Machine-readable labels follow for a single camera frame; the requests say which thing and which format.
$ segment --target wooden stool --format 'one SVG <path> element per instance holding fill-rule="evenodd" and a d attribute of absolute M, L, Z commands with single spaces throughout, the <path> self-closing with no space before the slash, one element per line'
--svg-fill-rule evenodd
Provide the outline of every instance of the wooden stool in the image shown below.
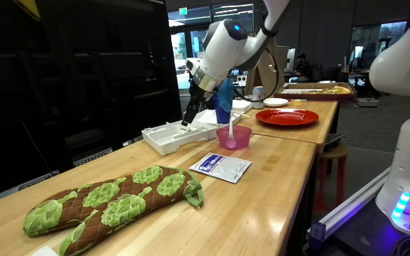
<path fill-rule="evenodd" d="M 346 172 L 346 159 L 349 153 L 349 148 L 343 142 L 338 142 L 338 145 L 329 151 L 324 151 L 319 155 L 320 158 L 320 183 L 319 192 L 315 196 L 314 210 L 324 209 L 331 211 L 331 209 L 325 205 L 325 183 L 327 182 L 327 162 L 328 160 L 338 159 L 338 173 L 336 179 L 336 205 L 340 205 L 344 200 L 344 186 L 345 186 L 345 172 Z"/>

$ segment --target exit sign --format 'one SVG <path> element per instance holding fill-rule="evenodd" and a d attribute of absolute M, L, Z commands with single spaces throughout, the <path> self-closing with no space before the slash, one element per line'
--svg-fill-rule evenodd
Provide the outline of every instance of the exit sign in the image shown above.
<path fill-rule="evenodd" d="M 178 10 L 179 10 L 179 14 L 180 14 L 180 15 L 186 15 L 186 14 L 188 14 L 188 9 L 187 9 L 187 7 L 179 8 Z"/>

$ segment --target chopstick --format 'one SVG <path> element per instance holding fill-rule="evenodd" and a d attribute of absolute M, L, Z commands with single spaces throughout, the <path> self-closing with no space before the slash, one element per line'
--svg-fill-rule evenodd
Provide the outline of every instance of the chopstick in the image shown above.
<path fill-rule="evenodd" d="M 245 118 L 250 118 L 250 117 L 251 117 L 251 116 L 246 115 L 245 113 L 240 112 L 240 111 L 233 111 L 233 110 L 231 110 L 231 112 L 232 112 L 232 113 L 235 113 L 235 114 L 238 114 L 238 115 L 242 115 L 242 116 L 244 116 Z"/>

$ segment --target pink bowl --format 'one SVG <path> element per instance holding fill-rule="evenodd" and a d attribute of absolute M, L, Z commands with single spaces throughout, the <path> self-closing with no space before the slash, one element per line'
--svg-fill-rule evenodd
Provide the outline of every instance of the pink bowl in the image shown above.
<path fill-rule="evenodd" d="M 233 132 L 236 145 L 232 149 L 236 150 L 247 147 L 249 144 L 249 139 L 251 138 L 252 130 L 245 126 L 234 125 Z M 216 134 L 218 135 L 218 140 L 221 147 L 231 149 L 226 146 L 226 141 L 229 138 L 229 126 L 219 128 L 216 130 Z"/>

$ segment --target white paper plate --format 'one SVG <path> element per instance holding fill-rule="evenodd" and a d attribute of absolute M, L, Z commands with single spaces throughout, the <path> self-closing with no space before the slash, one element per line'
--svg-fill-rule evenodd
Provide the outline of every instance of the white paper plate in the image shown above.
<path fill-rule="evenodd" d="M 267 107 L 280 107 L 286 105 L 289 101 L 281 98 L 268 98 L 263 101 Z"/>

